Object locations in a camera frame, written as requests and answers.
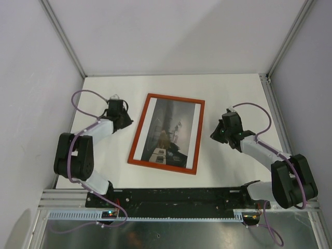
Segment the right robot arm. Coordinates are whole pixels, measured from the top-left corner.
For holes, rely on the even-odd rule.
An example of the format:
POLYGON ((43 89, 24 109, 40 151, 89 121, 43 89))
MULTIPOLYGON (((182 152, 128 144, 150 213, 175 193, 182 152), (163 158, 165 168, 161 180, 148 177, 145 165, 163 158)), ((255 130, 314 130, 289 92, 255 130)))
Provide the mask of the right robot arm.
POLYGON ((248 190, 240 193, 240 204, 252 208, 258 199, 273 200, 284 209, 296 207, 304 200, 318 196, 307 158, 302 154, 290 155, 268 145, 255 137, 250 130, 243 130, 242 120, 235 111, 227 109, 218 120, 210 138, 246 154, 261 163, 271 172, 270 182, 249 184, 248 190))

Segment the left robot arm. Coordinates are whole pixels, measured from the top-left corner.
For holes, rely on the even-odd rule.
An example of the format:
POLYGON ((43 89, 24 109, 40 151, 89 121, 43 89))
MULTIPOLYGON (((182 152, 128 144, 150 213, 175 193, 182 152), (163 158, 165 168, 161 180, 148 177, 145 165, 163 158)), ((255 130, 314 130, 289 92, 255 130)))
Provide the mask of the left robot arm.
POLYGON ((90 126, 77 133, 59 136, 53 170, 71 183, 97 193, 97 202, 107 208, 115 201, 112 184, 94 169, 94 146, 118 130, 133 123, 128 104, 122 99, 109 99, 108 108, 90 126))

